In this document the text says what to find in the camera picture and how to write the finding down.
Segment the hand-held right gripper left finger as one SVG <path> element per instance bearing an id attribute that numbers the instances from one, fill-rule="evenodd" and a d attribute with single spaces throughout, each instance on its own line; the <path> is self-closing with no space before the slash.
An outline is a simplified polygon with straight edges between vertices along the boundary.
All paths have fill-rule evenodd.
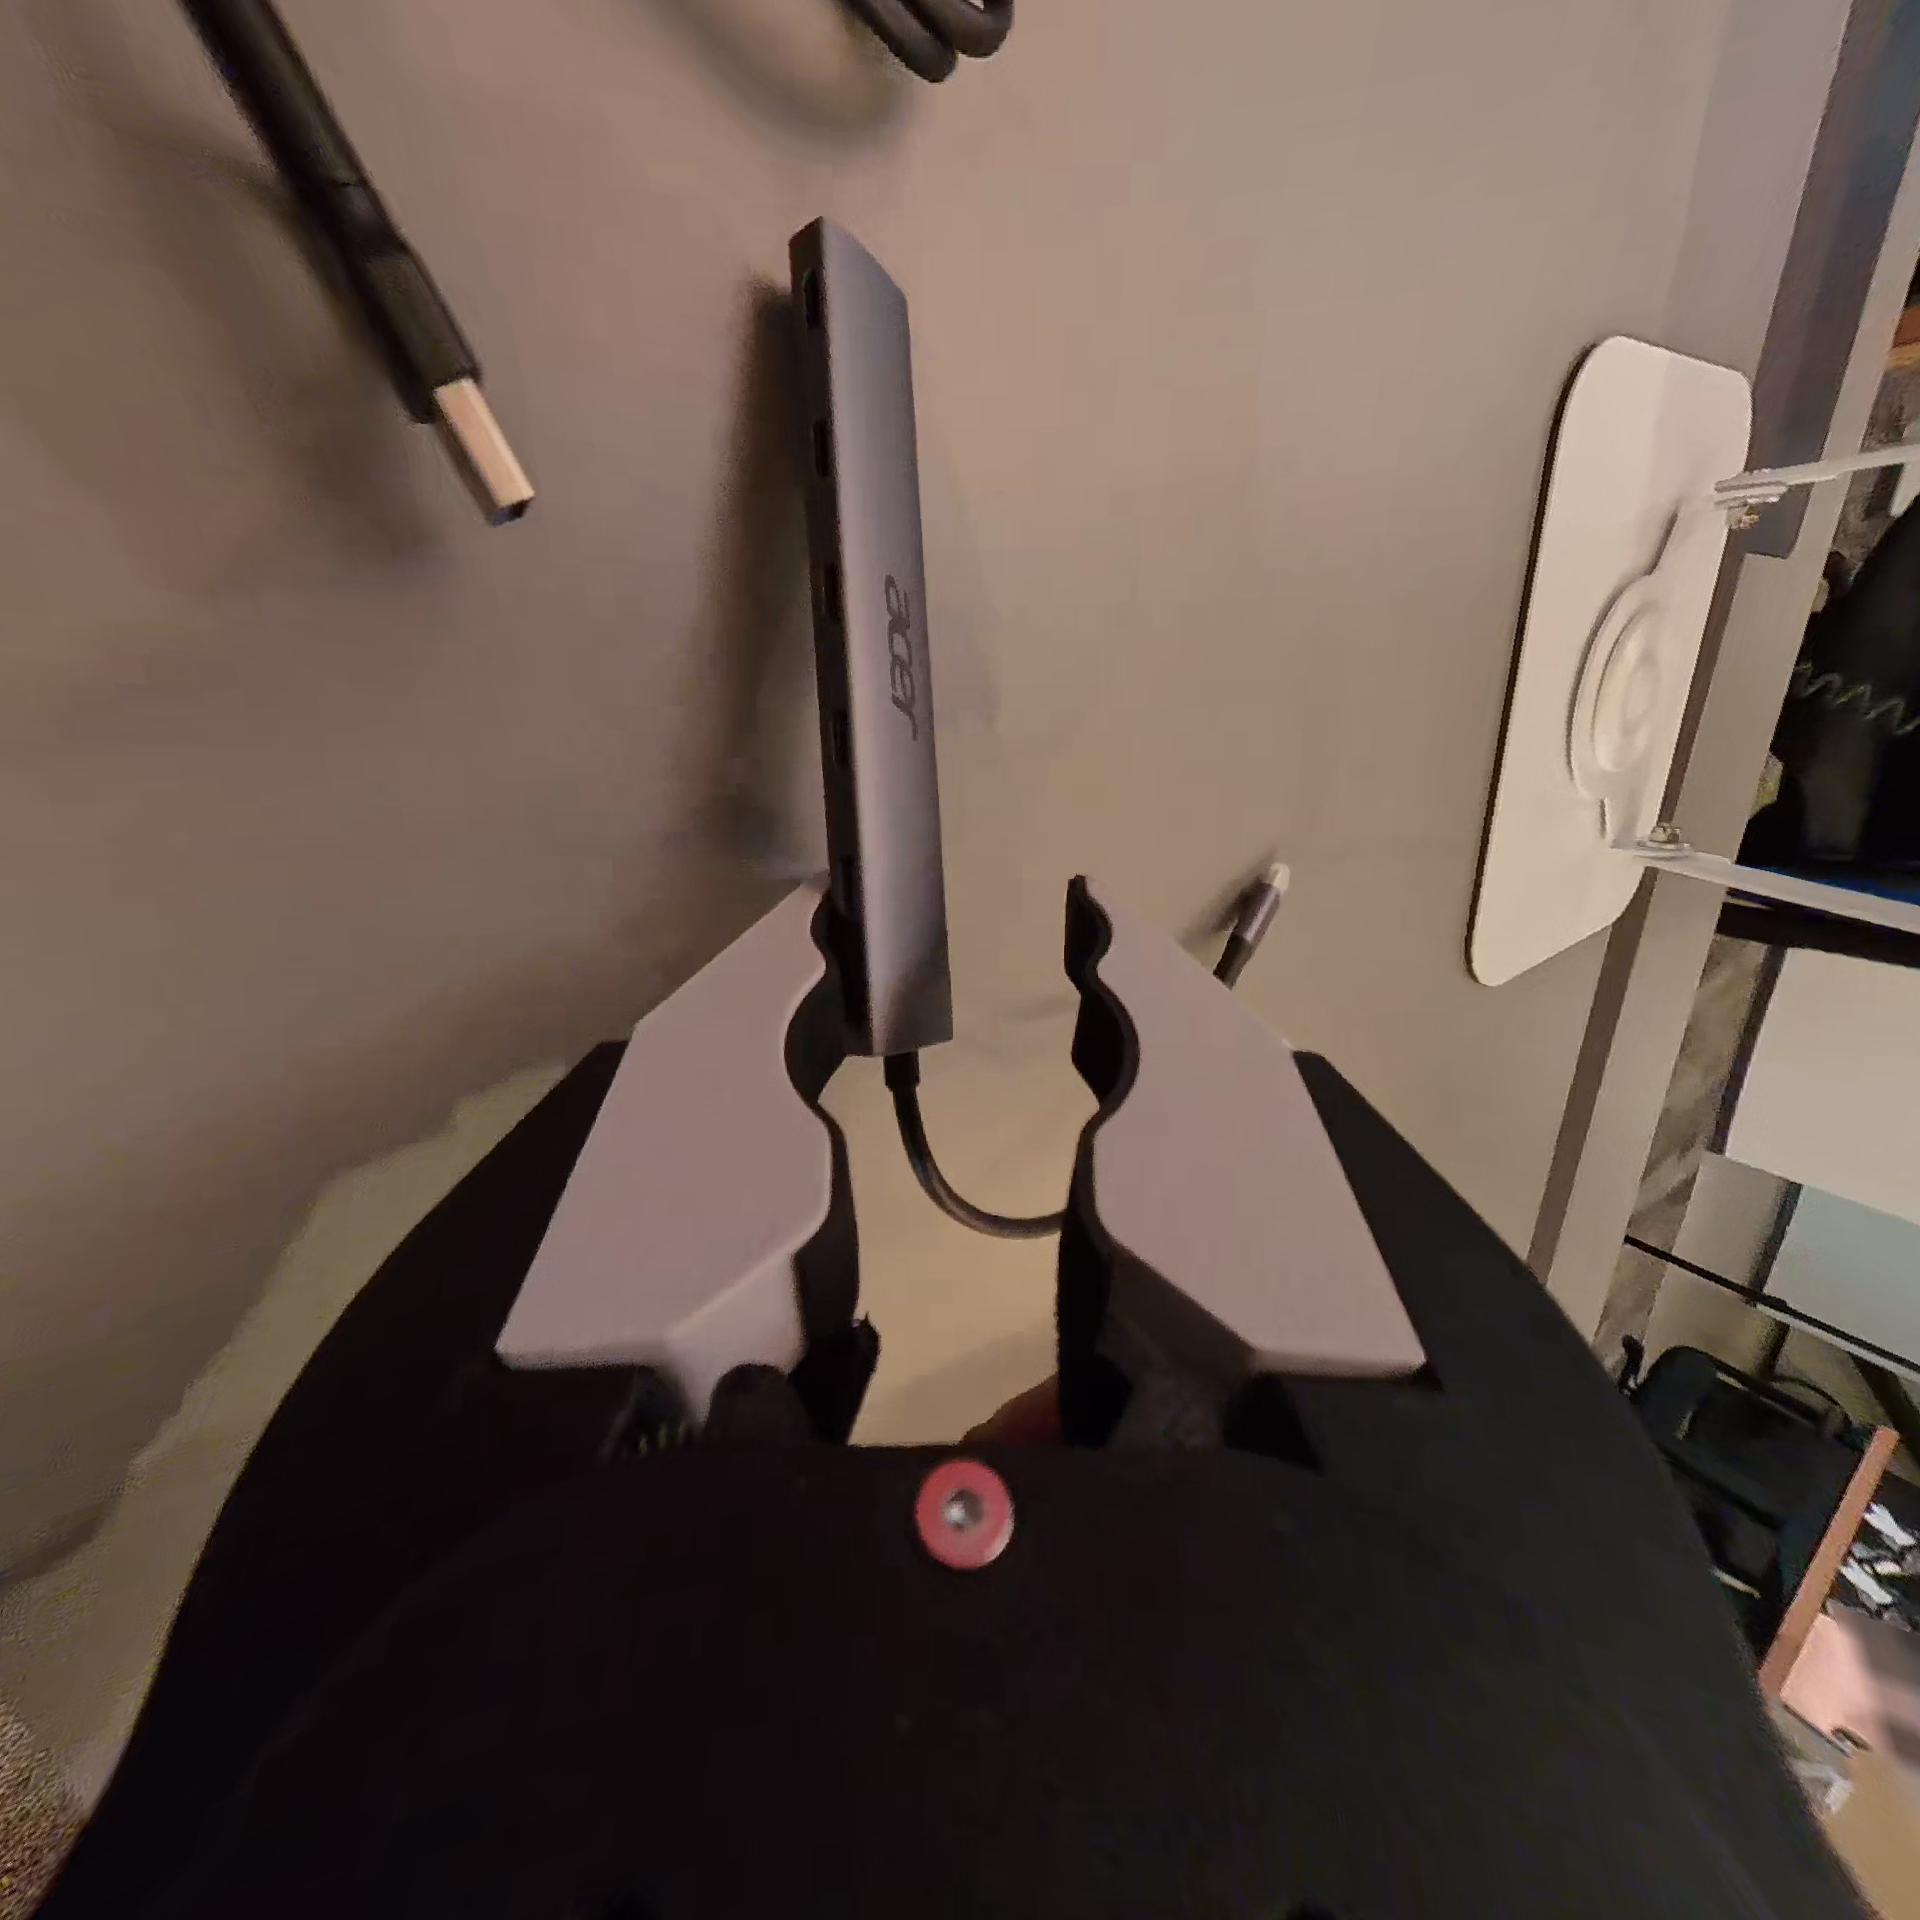
<path id="1" fill-rule="evenodd" d="M 634 1026 L 489 1357 L 657 1373 L 689 1430 L 759 1365 L 844 1447 L 877 1376 L 844 1129 L 821 1111 L 844 1052 L 830 884 L 805 879 Z"/>

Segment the grey usb hub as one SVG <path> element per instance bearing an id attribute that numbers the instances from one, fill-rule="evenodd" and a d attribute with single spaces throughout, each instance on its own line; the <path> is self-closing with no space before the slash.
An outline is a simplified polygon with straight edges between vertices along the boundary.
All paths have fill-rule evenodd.
<path id="1" fill-rule="evenodd" d="M 790 240 L 790 302 L 839 973 L 906 1054 L 955 1044 L 912 302 L 839 222 Z"/>

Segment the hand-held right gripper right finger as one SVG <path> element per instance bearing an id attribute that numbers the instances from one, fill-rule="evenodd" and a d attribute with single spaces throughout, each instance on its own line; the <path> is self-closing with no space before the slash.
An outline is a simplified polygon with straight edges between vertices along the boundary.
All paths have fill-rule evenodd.
<path id="1" fill-rule="evenodd" d="M 1428 1343 L 1333 1151 L 1299 1052 L 1162 929 L 1063 879 L 1094 1126 L 1062 1224 L 1062 1418 L 1253 1376 L 1419 1376 Z"/>

